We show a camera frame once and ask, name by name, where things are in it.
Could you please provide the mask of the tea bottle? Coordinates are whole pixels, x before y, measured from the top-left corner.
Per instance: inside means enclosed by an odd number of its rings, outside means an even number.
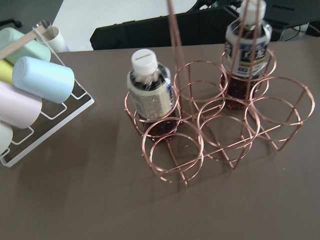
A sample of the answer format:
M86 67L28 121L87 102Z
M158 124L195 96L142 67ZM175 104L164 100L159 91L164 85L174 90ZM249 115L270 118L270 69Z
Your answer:
M227 89L230 97L245 100L267 64L272 27L264 20L266 7L264 0L242 1L238 19L226 29L223 66L232 73Z
M145 131L163 118L177 117L171 72L158 62L150 49L139 49L131 56L133 69L127 74L127 88Z

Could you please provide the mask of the black foam case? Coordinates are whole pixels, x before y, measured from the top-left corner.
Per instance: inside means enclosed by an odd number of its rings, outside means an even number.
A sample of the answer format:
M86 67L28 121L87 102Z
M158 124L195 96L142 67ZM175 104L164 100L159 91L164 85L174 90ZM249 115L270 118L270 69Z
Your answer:
M238 18L228 7L176 15L183 46L223 44L227 26ZM98 27L90 37L94 50L170 47L167 16Z

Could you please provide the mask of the white cup rack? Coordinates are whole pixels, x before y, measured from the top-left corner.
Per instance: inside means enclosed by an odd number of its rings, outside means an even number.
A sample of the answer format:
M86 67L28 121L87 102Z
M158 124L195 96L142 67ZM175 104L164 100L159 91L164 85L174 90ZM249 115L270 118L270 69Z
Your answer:
M16 42L0 50L0 56L5 57L30 41L36 40L36 37L41 36L45 30L44 27L34 28ZM52 57L56 57L57 54L49 45L46 47L51 51L49 62L65 66L60 58L52 61ZM15 165L30 151L94 103L92 96L78 83L76 78L69 98L63 103L57 104L44 98L41 99L41 112L31 126L20 129L0 120L0 122L11 126L13 130L10 145L3 153L0 153L0 161L5 167L9 168Z

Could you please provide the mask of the light blue cup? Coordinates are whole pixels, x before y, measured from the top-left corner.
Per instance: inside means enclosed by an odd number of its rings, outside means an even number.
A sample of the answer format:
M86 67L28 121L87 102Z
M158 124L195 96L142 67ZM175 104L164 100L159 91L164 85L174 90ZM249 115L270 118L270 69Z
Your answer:
M23 56L14 64L12 82L18 89L61 104L73 91L75 75L69 67Z

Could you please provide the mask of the pink cup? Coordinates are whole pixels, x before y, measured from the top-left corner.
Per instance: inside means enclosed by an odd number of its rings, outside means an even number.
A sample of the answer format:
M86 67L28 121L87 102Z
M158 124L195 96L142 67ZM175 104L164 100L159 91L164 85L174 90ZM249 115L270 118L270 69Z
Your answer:
M30 127L40 115L42 99L9 83L0 83L0 120L19 129Z

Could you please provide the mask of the mint green cup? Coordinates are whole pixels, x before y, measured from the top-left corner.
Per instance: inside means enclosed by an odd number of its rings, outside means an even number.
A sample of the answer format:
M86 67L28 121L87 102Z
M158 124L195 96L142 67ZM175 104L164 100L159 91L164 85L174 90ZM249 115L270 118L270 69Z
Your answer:
M1 29L0 50L3 50L4 48L8 47L12 43L22 38L24 35L24 33L12 27L6 27ZM6 56L0 56L0 59L5 59L13 65L18 61L19 58L24 56L49 62L51 60L51 54L52 53L48 47L33 39L30 42L19 47L11 54L7 54Z

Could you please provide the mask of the paper cup with utensils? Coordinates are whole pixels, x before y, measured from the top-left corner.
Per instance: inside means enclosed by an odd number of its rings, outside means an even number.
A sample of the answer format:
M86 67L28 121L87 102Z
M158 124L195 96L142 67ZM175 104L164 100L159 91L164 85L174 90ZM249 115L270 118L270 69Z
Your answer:
M69 52L69 48L58 27L52 26L49 20L38 22L34 28L43 26L46 29L41 36L36 37L36 41L44 46L50 46L55 53Z

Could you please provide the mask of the white cup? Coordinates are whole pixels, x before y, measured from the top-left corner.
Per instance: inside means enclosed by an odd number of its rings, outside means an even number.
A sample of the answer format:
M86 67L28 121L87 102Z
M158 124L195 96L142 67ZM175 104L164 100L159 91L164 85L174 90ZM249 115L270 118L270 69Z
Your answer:
M0 122L0 153L2 154L11 144L13 129L5 122Z

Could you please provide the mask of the yellow cup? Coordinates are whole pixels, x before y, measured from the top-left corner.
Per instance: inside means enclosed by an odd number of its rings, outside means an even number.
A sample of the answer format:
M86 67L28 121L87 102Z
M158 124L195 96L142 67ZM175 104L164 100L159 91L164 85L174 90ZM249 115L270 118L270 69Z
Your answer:
M5 59L0 61L0 80L2 82L8 83L10 85L13 84L12 81L12 73L13 73L13 65Z

